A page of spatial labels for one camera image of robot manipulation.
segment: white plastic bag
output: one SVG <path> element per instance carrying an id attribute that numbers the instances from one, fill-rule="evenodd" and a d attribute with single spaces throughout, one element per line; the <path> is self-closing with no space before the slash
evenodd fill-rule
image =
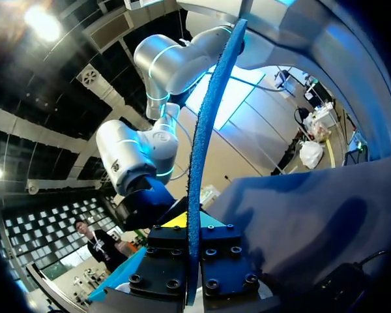
<path id="1" fill-rule="evenodd" d="M 303 165 L 314 169 L 323 156 L 323 148 L 316 142 L 304 142 L 300 150 L 300 159 Z"/>

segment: black shirt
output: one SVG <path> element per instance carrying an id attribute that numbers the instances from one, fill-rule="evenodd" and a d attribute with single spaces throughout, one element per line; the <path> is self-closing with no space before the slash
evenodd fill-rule
<path id="1" fill-rule="evenodd" d="M 116 240 L 105 231 L 96 230 L 94 236 L 87 244 L 90 253 L 98 262 L 104 262 L 109 271 L 114 272 L 121 263 L 128 259 L 127 256 L 116 249 Z"/>

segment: ceiling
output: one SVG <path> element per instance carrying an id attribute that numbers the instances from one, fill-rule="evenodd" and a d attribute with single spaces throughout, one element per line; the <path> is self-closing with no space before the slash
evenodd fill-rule
<path id="1" fill-rule="evenodd" d="M 39 184 L 39 193 L 94 188 L 104 176 L 93 136 L 98 126 L 106 119 L 150 126 L 132 60 L 136 46 L 157 33 L 190 39 L 186 11 L 174 0 L 126 13 L 123 0 L 31 1 L 47 4 L 62 25 L 59 40 L 45 42 L 24 26 L 27 1 L 19 2 L 23 7 L 0 5 L 0 198 L 26 194 L 28 181 Z M 120 14 L 127 16 L 126 32 L 109 39 L 96 32 Z M 80 82 L 90 65 L 122 108 Z"/>

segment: blue sponge strip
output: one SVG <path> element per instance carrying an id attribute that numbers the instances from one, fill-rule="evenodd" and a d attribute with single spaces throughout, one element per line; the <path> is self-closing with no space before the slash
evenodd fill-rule
<path id="1" fill-rule="evenodd" d="M 195 126 L 192 154 L 190 157 L 190 174 L 188 180 L 188 244 L 189 273 L 187 303 L 192 305 L 196 297 L 199 265 L 199 229 L 200 229 L 200 190 L 204 162 L 209 148 L 214 120 L 220 101 L 229 81 L 233 65 L 242 45 L 246 20 L 239 20 L 233 29 L 223 54 L 211 76 L 209 88 L 204 97 Z"/>

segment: gray fabric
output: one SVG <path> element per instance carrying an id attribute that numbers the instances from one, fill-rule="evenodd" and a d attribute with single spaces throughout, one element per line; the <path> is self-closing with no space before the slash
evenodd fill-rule
<path id="1" fill-rule="evenodd" d="M 391 247 L 391 157 L 235 179 L 208 213 L 241 228 L 256 269 L 304 289 L 343 262 Z M 364 269 L 376 273 L 382 262 Z"/>

